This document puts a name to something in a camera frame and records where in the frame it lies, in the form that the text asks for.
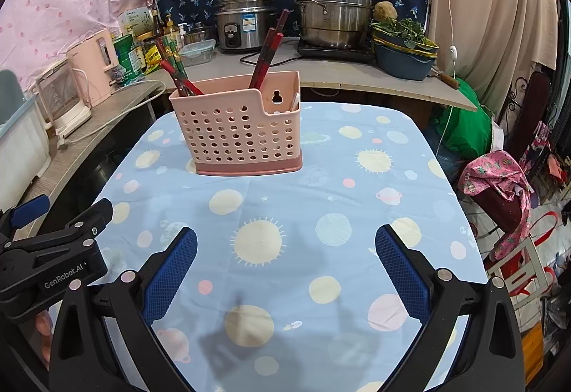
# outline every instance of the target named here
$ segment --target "beige curtain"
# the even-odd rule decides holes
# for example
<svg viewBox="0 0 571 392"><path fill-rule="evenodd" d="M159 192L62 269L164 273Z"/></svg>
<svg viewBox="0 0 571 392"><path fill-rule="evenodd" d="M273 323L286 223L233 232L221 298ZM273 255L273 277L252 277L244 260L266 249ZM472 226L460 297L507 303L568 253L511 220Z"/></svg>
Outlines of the beige curtain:
<svg viewBox="0 0 571 392"><path fill-rule="evenodd" d="M556 0L450 0L456 75L498 113L509 85L535 63L555 68ZM428 36L440 46L439 68L452 74L448 0L431 0Z"/></svg>

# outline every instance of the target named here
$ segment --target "wooden knife handle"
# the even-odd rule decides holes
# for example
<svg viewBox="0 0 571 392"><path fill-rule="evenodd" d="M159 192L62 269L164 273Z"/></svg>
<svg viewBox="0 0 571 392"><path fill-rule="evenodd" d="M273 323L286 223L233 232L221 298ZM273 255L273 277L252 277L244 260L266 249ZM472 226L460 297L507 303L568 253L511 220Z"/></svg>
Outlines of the wooden knife handle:
<svg viewBox="0 0 571 392"><path fill-rule="evenodd" d="M457 79L454 79L452 76L448 76L447 74L439 73L438 79L453 89L458 89L460 87L460 82Z"/></svg>

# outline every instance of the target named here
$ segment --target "basket base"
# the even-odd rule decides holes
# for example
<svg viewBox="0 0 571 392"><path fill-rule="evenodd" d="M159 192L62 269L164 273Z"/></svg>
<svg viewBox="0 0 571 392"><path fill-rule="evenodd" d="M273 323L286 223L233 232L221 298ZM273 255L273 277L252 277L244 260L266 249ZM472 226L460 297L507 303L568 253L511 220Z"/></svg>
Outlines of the basket base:
<svg viewBox="0 0 571 392"><path fill-rule="evenodd" d="M199 164L195 163L196 174L204 176L261 176L265 174L289 173L298 171L303 164L302 151L296 158L260 162L257 164Z"/></svg>

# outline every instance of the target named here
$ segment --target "pot handle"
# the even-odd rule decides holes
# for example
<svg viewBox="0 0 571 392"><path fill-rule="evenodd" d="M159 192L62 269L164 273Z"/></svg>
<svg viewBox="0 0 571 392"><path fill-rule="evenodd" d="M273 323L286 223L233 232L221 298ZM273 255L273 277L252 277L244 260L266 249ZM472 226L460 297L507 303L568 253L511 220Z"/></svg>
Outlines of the pot handle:
<svg viewBox="0 0 571 392"><path fill-rule="evenodd" d="M302 6L303 6L303 2L311 2L313 4L317 4L319 5L321 8L323 8L323 14L326 15L327 14L327 7L325 6L325 4L322 4L321 2L318 2L317 0L294 0L295 3L298 2L302 2Z"/></svg>

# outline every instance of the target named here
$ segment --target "blue gripper pad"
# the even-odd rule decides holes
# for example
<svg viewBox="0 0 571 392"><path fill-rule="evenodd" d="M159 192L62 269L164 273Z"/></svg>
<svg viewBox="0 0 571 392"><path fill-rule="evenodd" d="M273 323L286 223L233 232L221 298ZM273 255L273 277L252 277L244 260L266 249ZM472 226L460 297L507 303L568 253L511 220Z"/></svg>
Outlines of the blue gripper pad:
<svg viewBox="0 0 571 392"><path fill-rule="evenodd" d="M197 249L196 234L189 229L148 284L143 309L143 317L148 326L166 314L176 291L196 257Z"/></svg>
<svg viewBox="0 0 571 392"><path fill-rule="evenodd" d="M397 234L393 231L395 234L393 238L387 227L389 226L380 227L377 231L375 238L377 255L409 316L425 324L432 311L429 288L406 257L403 248L395 242L395 238L399 238Z"/></svg>
<svg viewBox="0 0 571 392"><path fill-rule="evenodd" d="M15 229L21 229L34 219L47 213L50 209L50 199L47 195L38 195L32 200L21 204L12 210L10 224Z"/></svg>

